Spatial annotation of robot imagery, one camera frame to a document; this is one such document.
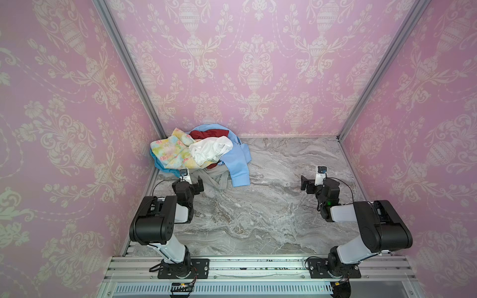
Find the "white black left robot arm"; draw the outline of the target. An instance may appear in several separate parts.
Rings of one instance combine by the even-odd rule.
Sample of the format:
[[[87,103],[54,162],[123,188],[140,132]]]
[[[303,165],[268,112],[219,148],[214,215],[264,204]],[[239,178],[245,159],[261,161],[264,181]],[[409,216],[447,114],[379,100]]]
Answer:
[[[176,225],[191,223],[194,198],[204,191],[202,179],[193,184],[176,180],[172,187],[172,196],[143,198],[130,225],[129,238],[161,254],[161,262],[149,269],[158,273],[158,279],[207,279],[209,260],[193,259],[188,247],[174,235]]]

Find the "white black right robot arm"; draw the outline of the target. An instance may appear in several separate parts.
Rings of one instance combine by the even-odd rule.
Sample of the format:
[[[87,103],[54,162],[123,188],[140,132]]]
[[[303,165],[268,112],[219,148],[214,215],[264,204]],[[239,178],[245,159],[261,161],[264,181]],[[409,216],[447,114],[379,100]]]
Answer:
[[[355,222],[359,231],[359,236],[351,241],[332,247],[326,259],[308,258],[305,266],[312,278],[357,279],[361,277],[362,261],[412,247],[412,234],[389,201],[341,204],[340,182],[326,175],[314,180],[302,176],[301,190],[315,195],[317,210],[326,222]]]

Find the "teal cloth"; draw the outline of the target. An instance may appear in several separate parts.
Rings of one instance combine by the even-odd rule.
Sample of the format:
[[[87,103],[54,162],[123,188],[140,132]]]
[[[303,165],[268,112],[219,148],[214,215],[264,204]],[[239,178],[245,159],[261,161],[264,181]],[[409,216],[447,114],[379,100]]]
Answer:
[[[176,177],[180,177],[180,171],[179,170],[175,170],[175,169],[167,169],[165,168],[160,160],[155,156],[155,154],[153,153],[152,150],[150,150],[150,155],[151,157],[153,158],[153,161],[154,161],[154,166],[159,169],[160,171],[164,172],[164,173],[169,173],[169,174],[173,174],[175,175]]]

